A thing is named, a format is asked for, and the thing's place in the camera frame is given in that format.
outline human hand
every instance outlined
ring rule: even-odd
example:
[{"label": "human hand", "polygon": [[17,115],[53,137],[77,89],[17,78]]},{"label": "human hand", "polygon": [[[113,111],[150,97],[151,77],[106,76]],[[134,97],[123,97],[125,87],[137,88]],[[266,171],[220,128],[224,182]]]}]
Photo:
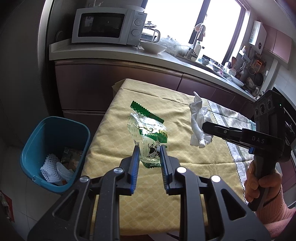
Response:
[{"label": "human hand", "polygon": [[258,180],[254,175],[254,171],[255,164],[254,161],[252,161],[247,170],[247,179],[244,182],[246,200],[248,202],[252,202],[254,198],[259,197],[259,185],[263,188],[269,188],[269,192],[264,202],[270,201],[271,199],[275,198],[281,190],[282,175],[275,169],[273,174],[267,175]]}]

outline yellow tablecloth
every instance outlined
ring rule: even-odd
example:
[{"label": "yellow tablecloth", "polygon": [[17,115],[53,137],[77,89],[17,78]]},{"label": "yellow tablecloth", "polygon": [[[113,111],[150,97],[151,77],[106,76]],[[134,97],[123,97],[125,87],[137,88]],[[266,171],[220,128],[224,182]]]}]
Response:
[{"label": "yellow tablecloth", "polygon": [[[156,85],[126,79],[107,110],[86,156],[82,175],[103,176],[132,155],[134,143],[127,129],[132,101],[165,120],[168,129],[168,155],[202,177],[219,175],[244,199],[242,184],[245,170],[252,160],[247,150],[214,137],[203,149],[190,146],[193,96]],[[251,122],[238,114],[203,99],[213,122],[237,128],[252,128]],[[141,235],[178,230],[180,198],[168,196],[163,187],[160,168],[145,168],[140,163],[134,195],[120,197],[121,235]]]}]

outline sink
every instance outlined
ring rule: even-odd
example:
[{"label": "sink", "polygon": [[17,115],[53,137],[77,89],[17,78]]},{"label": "sink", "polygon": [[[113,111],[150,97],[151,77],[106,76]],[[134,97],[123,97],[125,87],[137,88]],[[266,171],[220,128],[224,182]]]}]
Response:
[{"label": "sink", "polygon": [[180,60],[180,61],[182,61],[182,62],[184,62],[184,63],[191,64],[191,65],[193,65],[193,66],[196,66],[196,67],[199,67],[199,68],[201,68],[201,69],[204,69],[204,70],[206,70],[206,71],[208,71],[208,72],[211,72],[212,74],[215,74],[215,75],[219,76],[219,77],[222,78],[222,79],[225,79],[226,81],[229,81],[229,80],[227,80],[226,78],[224,78],[224,77],[222,77],[221,75],[219,75],[219,74],[218,74],[217,72],[215,72],[214,70],[212,70],[212,69],[210,69],[210,68],[204,66],[203,64],[201,64],[201,63],[199,63],[199,62],[195,62],[195,61],[193,61],[193,60],[190,60],[190,59],[187,59],[187,58],[184,58],[184,57],[181,57],[181,56],[176,56],[175,58],[178,59],[178,60]]}]

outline blue trash bin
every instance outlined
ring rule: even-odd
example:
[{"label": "blue trash bin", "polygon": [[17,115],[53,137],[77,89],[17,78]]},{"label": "blue trash bin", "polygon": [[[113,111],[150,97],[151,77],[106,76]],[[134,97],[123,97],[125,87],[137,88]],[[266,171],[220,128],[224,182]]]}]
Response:
[{"label": "blue trash bin", "polygon": [[[39,186],[58,194],[64,193],[81,175],[85,155],[89,147],[90,132],[79,122],[50,116],[42,120],[29,137],[20,157],[23,172]],[[60,160],[64,147],[83,150],[77,170],[66,185],[48,183],[41,174],[48,154],[55,154]]]}]

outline window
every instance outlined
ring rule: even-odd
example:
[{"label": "window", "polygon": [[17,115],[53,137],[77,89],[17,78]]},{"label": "window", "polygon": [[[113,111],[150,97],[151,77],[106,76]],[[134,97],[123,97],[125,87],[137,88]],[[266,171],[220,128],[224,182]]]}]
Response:
[{"label": "window", "polygon": [[148,0],[145,13],[161,36],[180,43],[193,43],[197,34],[193,28],[203,22],[203,54],[224,64],[231,58],[245,9],[237,0]]}]

